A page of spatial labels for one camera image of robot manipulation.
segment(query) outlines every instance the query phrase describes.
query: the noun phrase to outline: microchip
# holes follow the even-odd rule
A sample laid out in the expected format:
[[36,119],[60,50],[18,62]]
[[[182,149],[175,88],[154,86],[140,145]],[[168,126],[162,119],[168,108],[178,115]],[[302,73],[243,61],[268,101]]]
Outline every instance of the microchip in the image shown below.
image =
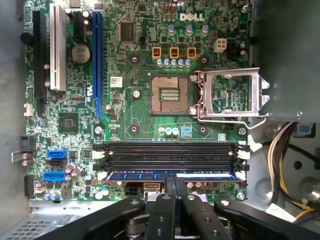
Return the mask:
[[69,6],[72,9],[81,8],[81,0],[69,0]]
[[121,22],[119,26],[119,41],[121,43],[134,43],[135,24],[133,22]]
[[103,10],[104,4],[102,2],[97,2],[94,4],[94,10]]
[[61,197],[63,199],[70,199],[72,197],[72,189],[71,188],[61,189]]
[[78,112],[59,112],[60,134],[77,134],[79,132],[79,113]]
[[83,150],[82,157],[86,159],[92,158],[92,151],[91,150]]
[[139,11],[139,12],[146,12],[146,11],[147,11],[146,5],[139,4],[139,5],[138,5],[138,11]]
[[53,188],[54,188],[54,183],[53,183],[53,182],[47,182],[46,185],[45,185],[45,187],[46,187],[47,189],[53,189]]
[[69,151],[69,159],[77,159],[78,151]]
[[62,183],[61,183],[61,182],[56,182],[56,183],[54,184],[54,188],[55,188],[55,189],[61,189],[61,188],[62,188]]

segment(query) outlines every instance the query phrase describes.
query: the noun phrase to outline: sticker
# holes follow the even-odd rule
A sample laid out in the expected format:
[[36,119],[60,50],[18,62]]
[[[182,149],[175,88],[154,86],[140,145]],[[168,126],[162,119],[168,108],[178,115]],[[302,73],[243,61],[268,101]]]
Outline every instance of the sticker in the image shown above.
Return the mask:
[[110,77],[110,87],[111,88],[122,88],[122,76]]

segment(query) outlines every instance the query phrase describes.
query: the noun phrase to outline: screw hole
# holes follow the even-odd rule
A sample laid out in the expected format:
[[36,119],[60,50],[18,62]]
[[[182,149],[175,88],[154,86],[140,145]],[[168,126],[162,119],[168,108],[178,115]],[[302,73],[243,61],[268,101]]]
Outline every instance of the screw hole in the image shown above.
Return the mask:
[[295,170],[299,170],[302,168],[302,163],[300,161],[295,161],[293,167]]

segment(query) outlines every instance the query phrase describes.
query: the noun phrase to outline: blue ram module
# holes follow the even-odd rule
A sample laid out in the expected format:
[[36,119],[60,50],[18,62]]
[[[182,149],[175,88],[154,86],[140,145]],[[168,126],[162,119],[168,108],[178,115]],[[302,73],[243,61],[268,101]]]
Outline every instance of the blue ram module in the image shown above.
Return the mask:
[[96,104],[96,114],[104,119],[101,112],[103,97],[103,25],[104,19],[100,12],[92,13],[92,94]]
[[46,182],[62,182],[65,180],[64,171],[46,171],[43,173],[43,180]]
[[144,181],[163,182],[166,176],[181,177],[186,181],[197,182],[242,182],[246,180],[245,173],[228,172],[194,172],[194,171],[113,171],[106,176],[106,181]]

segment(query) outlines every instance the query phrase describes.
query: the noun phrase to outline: capacitor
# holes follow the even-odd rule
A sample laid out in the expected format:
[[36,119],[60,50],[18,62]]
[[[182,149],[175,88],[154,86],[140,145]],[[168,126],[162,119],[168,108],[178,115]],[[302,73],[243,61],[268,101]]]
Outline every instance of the capacitor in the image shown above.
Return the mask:
[[102,190],[101,190],[101,193],[103,196],[108,196],[109,195],[109,188],[108,186],[103,186],[102,187]]
[[101,200],[103,198],[103,195],[101,192],[97,192],[95,195],[94,195],[94,198],[97,199],[97,200]]
[[76,177],[78,174],[80,173],[80,169],[79,168],[76,168],[75,170],[73,170],[71,172],[71,177]]
[[164,65],[164,62],[162,61],[161,58],[159,58],[157,61],[156,61],[156,64],[158,67],[162,67]]
[[64,10],[64,12],[65,12],[65,14],[69,17],[69,19],[70,20],[72,20],[72,19],[74,19],[74,15],[73,15],[73,13],[72,13],[72,11],[71,11],[71,8],[66,8],[65,10]]
[[197,182],[195,183],[195,187],[196,187],[196,188],[201,188],[201,187],[202,187],[202,183],[199,182],[199,181],[197,181]]
[[170,135],[172,134],[172,129],[171,129],[171,127],[167,127],[167,128],[165,129],[165,134],[168,135],[168,136],[170,136]]
[[54,191],[51,195],[50,195],[50,199],[52,201],[57,200],[58,198],[60,198],[61,196],[61,192],[60,191]]
[[140,92],[138,91],[138,90],[135,90],[134,92],[133,92],[133,97],[134,98],[138,98],[138,97],[140,97]]
[[66,174],[70,174],[74,169],[75,169],[74,166],[68,165],[68,166],[64,169],[64,172],[65,172]]
[[208,33],[209,33],[209,26],[208,26],[208,25],[203,25],[203,26],[202,26],[202,29],[201,29],[201,34],[202,34],[203,36],[207,36]]
[[177,66],[177,59],[171,59],[171,66],[176,67]]
[[89,20],[87,20],[87,19],[84,20],[83,24],[84,24],[84,26],[85,26],[87,31],[91,31],[92,30],[92,25],[91,25],[91,22]]
[[166,67],[169,67],[169,66],[170,66],[170,59],[166,58],[166,59],[163,61],[163,64],[164,64]]
[[95,177],[95,174],[93,172],[88,172],[85,176],[84,176],[84,179],[85,180],[91,180]]
[[22,161],[21,164],[22,164],[22,166],[27,167],[27,166],[33,165],[35,162],[36,162],[36,160],[34,158],[30,158],[28,160]]
[[34,36],[32,36],[29,32],[24,32],[20,35],[20,41],[24,45],[28,45],[30,47],[33,47],[34,45]]
[[188,183],[186,184],[186,187],[187,187],[188,189],[192,189],[192,188],[194,187],[194,184],[193,184],[192,182],[188,182]]
[[49,201],[50,200],[50,194],[49,193],[46,193],[45,195],[43,195],[43,199],[45,201]]
[[35,156],[34,152],[25,152],[22,154],[21,157],[23,160],[27,160],[27,159],[33,158],[34,156]]
[[183,67],[184,66],[185,61],[183,59],[179,59],[178,60],[178,66],[179,67]]
[[40,180],[40,181],[37,181],[34,186],[35,186],[36,188],[41,188],[41,187],[43,187],[43,186],[45,186],[45,185],[46,185],[46,182],[43,181],[43,180]]
[[175,35],[176,34],[176,26],[173,24],[170,24],[168,26],[168,33],[169,33],[169,35]]
[[192,33],[194,32],[193,30],[193,26],[191,24],[187,25],[185,27],[185,33],[188,35],[188,36],[191,36]]
[[190,67],[190,65],[191,65],[191,60],[190,60],[190,59],[186,59],[185,62],[184,62],[184,65],[185,65],[186,67]]
[[174,136],[178,136],[178,135],[179,135],[179,129],[176,128],[176,127],[172,128],[172,134],[173,134]]
[[160,135],[164,134],[165,132],[166,132],[166,130],[165,130],[164,127],[159,127],[158,133],[159,133]]
[[112,106],[112,104],[107,104],[107,105],[105,105],[105,110],[106,110],[107,112],[110,112],[113,108],[114,108],[114,106]]

